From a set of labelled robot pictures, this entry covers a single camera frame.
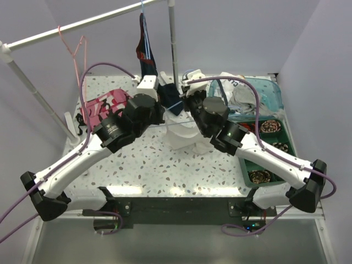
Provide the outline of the white tank top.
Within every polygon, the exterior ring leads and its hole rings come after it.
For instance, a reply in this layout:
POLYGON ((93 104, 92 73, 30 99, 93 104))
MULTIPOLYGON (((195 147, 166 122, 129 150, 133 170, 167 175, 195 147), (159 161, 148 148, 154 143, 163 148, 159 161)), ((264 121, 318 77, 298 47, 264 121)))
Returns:
POLYGON ((214 149, 210 144, 210 139, 200 133, 196 123, 194 128, 166 127, 164 140, 172 150, 191 147, 192 151, 198 155, 203 155, 214 149))

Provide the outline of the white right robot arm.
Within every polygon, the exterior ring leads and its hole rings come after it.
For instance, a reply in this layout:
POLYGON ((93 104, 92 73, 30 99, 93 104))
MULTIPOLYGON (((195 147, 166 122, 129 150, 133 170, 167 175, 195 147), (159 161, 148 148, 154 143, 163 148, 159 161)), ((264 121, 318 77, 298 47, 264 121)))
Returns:
POLYGON ((261 141, 245 127, 228 120, 229 109, 219 97, 207 97, 205 91, 181 96, 201 134, 220 152, 253 162, 284 180, 284 184, 255 190, 245 202, 245 210, 258 216, 264 209, 292 205, 307 213, 316 211, 325 186, 327 165, 299 159, 261 141))

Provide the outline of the light blue wire hanger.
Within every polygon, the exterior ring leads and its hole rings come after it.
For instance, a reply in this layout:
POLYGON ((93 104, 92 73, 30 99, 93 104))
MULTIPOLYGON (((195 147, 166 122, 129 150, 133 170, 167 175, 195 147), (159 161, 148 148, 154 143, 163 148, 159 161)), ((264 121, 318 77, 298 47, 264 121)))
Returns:
MULTIPOLYGON (((167 75, 165 71, 158 72, 159 85, 165 85, 174 83, 174 78, 171 75, 167 75)), ((181 128, 194 128, 195 123, 189 113, 182 110, 181 114, 176 116, 169 109, 162 106, 165 109, 163 118, 164 123, 159 125, 151 125, 150 128, 176 128, 177 126, 181 128)))

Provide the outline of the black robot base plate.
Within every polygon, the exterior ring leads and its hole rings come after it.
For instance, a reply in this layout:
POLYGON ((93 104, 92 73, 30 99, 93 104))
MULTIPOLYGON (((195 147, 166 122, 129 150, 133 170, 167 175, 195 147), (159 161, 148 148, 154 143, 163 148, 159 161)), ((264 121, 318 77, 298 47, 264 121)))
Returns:
POLYGON ((137 224, 216 225, 226 223, 258 229, 274 207, 266 210, 249 204, 244 197, 116 197, 110 198, 100 213, 83 210, 85 217, 94 217, 93 227, 112 230, 116 224, 132 229, 137 224))

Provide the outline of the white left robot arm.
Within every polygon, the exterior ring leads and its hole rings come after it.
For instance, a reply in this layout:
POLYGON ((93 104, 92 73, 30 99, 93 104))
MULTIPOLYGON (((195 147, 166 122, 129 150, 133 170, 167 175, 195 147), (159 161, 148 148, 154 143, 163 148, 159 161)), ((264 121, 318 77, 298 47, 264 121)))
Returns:
POLYGON ((68 185, 99 161, 132 144, 150 125, 162 124, 163 113, 157 96, 138 93, 55 164, 37 173, 24 173, 20 179, 41 219, 51 221, 71 210, 110 215, 114 202, 106 188, 70 190, 68 185))

